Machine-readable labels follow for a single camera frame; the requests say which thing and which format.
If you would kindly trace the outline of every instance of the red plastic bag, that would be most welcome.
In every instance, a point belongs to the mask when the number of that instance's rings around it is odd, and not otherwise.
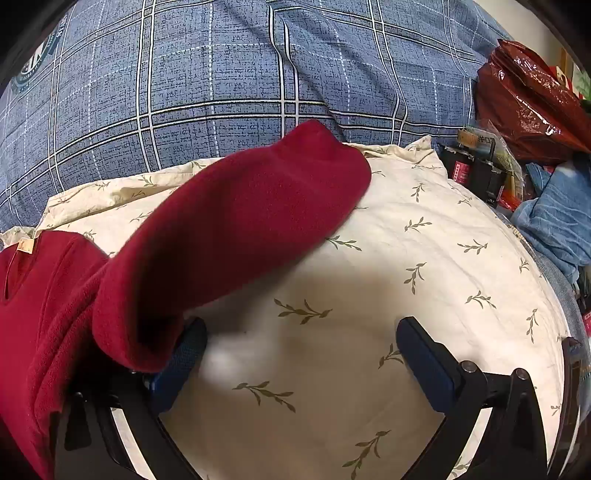
[[[537,53],[499,40],[478,70],[477,118],[488,119],[517,160],[557,164],[591,153],[591,119]]]

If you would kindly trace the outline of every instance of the printed logo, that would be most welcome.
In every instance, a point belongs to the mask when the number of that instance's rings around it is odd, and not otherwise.
[[[59,25],[54,29],[53,32],[45,39],[45,41],[39,45],[33,56],[21,69],[17,76],[12,78],[12,91],[14,93],[21,93],[27,90],[29,86],[29,80],[37,73],[43,61],[48,55],[53,55],[58,42],[64,29],[66,27],[67,14],[61,19]]]

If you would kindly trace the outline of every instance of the blue plaid fabric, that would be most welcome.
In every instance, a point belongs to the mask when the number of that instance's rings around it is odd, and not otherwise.
[[[343,141],[449,140],[499,37],[472,0],[80,0],[0,99],[0,229],[309,118]]]

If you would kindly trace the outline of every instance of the red garment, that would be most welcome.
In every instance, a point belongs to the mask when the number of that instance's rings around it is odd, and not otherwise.
[[[359,151],[310,121],[194,176],[110,261],[63,232],[43,233],[10,268],[14,248],[2,252],[12,300],[0,305],[0,338],[10,337],[0,419],[39,475],[53,477],[50,414],[93,341],[126,367],[161,370],[186,309],[301,258],[346,219],[370,178]]]

